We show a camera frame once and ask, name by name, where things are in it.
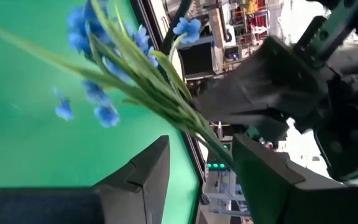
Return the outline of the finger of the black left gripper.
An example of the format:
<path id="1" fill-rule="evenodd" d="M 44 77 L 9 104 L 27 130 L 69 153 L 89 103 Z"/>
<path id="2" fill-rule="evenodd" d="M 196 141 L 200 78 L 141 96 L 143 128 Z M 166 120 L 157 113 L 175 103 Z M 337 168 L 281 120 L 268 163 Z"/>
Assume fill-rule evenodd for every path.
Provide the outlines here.
<path id="1" fill-rule="evenodd" d="M 209 119 L 265 111 L 305 118 L 327 92 L 319 71 L 304 63 L 280 39 L 268 37 L 228 76 L 197 96 L 194 104 Z"/>
<path id="2" fill-rule="evenodd" d="M 285 140 L 289 130 L 286 121 L 277 121 L 272 118 L 262 118 L 254 124 L 254 127 L 264 140 L 274 144 Z"/>

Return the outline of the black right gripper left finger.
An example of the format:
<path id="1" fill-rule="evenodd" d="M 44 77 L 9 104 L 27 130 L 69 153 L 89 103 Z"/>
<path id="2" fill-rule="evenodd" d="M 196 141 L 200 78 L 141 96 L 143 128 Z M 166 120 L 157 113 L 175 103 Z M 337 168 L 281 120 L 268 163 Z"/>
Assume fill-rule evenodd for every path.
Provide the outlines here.
<path id="1" fill-rule="evenodd" d="M 160 136 L 94 186 L 105 224 L 161 224 L 170 176 L 170 142 Z"/>

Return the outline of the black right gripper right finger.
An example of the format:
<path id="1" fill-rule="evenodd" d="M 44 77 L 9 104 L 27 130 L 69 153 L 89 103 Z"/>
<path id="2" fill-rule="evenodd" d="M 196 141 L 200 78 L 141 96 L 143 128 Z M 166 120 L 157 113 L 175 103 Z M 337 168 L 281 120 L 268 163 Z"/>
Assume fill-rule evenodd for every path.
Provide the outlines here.
<path id="1" fill-rule="evenodd" d="M 232 156 L 255 223 L 321 222 L 317 217 L 320 200 L 312 193 L 341 186 L 245 135 L 234 135 Z"/>

